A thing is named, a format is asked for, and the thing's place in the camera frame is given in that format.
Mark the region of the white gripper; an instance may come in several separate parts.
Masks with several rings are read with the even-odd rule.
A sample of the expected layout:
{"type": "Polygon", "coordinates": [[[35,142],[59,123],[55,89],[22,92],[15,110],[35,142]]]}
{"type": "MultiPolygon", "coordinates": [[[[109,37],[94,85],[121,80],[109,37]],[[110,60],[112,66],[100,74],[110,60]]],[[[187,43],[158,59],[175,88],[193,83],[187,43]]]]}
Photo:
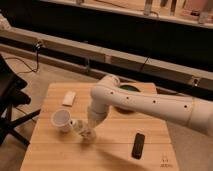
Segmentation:
{"type": "Polygon", "coordinates": [[[96,139],[96,132],[93,128],[91,128],[86,122],[82,122],[82,129],[80,135],[89,141],[96,139]]]}

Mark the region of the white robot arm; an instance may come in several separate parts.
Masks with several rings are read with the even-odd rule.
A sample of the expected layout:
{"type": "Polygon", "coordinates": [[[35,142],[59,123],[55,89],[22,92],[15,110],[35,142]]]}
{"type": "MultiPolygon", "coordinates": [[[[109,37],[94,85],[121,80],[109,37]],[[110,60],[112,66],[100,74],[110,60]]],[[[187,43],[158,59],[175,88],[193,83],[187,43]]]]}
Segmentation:
{"type": "Polygon", "coordinates": [[[90,90],[88,124],[95,128],[114,106],[170,121],[213,138],[213,101],[195,97],[139,93],[119,87],[116,75],[106,75],[90,90]]]}

